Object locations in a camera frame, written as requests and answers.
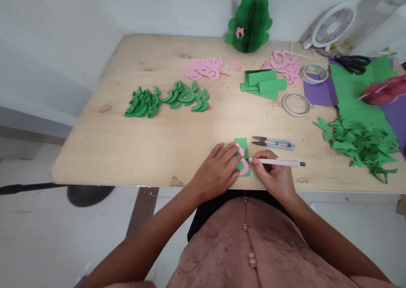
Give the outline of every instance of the white pen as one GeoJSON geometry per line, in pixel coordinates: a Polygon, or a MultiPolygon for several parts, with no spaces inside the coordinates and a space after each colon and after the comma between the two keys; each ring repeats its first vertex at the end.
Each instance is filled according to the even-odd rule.
{"type": "Polygon", "coordinates": [[[300,159],[283,159],[283,158],[276,158],[276,159],[260,159],[259,161],[265,164],[271,165],[285,165],[285,166],[296,166],[296,167],[304,167],[306,163],[300,162],[300,159]]]}

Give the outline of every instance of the scissors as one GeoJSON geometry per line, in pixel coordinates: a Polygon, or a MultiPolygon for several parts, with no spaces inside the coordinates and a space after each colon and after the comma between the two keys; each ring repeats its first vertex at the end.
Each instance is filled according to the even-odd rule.
{"type": "Polygon", "coordinates": [[[253,138],[256,140],[259,140],[259,141],[251,142],[256,145],[273,147],[273,148],[284,148],[284,149],[294,149],[295,148],[295,145],[289,141],[271,139],[271,138],[266,138],[266,137],[258,137],[258,136],[255,136],[255,137],[253,136],[253,138]],[[275,144],[266,143],[265,141],[274,142],[275,144]]]}
{"type": "Polygon", "coordinates": [[[367,71],[365,66],[368,66],[371,63],[369,58],[362,55],[339,55],[324,50],[316,50],[316,52],[337,61],[346,71],[351,72],[352,74],[364,74],[367,71]]]}

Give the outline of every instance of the black scissors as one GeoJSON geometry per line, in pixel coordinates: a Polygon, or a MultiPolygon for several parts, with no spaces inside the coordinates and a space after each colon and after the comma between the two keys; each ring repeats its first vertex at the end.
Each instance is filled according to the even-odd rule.
{"type": "Polygon", "coordinates": [[[316,52],[331,57],[352,74],[364,74],[367,71],[365,67],[371,63],[369,58],[362,55],[339,55],[324,50],[317,50],[316,52]]]}

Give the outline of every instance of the white fan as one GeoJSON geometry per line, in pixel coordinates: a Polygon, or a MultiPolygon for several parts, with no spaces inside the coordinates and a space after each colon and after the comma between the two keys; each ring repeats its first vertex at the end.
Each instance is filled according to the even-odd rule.
{"type": "Polygon", "coordinates": [[[303,43],[303,48],[309,49],[313,45],[330,50],[330,45],[352,26],[356,16],[357,9],[352,5],[340,3],[331,6],[318,17],[312,35],[303,43]]]}

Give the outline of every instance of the tape roll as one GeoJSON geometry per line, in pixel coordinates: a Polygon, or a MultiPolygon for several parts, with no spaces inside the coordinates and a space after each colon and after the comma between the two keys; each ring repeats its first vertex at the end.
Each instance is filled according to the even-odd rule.
{"type": "Polygon", "coordinates": [[[287,94],[286,96],[284,96],[284,97],[283,97],[283,100],[282,100],[282,106],[283,106],[283,108],[286,110],[287,113],[289,113],[289,114],[291,114],[291,115],[294,115],[295,117],[304,117],[304,116],[306,116],[306,115],[309,113],[309,111],[310,111],[310,109],[311,109],[311,104],[310,104],[309,100],[306,99],[306,97],[304,97],[304,96],[302,96],[302,95],[299,95],[298,93],[289,93],[289,94],[287,94]],[[302,99],[302,101],[306,104],[306,110],[305,110],[305,112],[302,112],[302,113],[293,112],[293,111],[286,105],[286,99],[287,99],[287,98],[290,98],[290,97],[298,97],[298,98],[302,99]]]}
{"type": "Polygon", "coordinates": [[[325,80],[327,80],[327,78],[329,77],[329,74],[327,72],[327,70],[325,70],[323,67],[319,66],[319,65],[307,65],[307,66],[303,66],[300,69],[300,77],[306,81],[307,83],[310,84],[319,84],[324,82],[325,80]],[[319,80],[315,80],[313,78],[311,78],[307,73],[306,70],[313,70],[315,71],[319,76],[320,79],[319,80]]]}

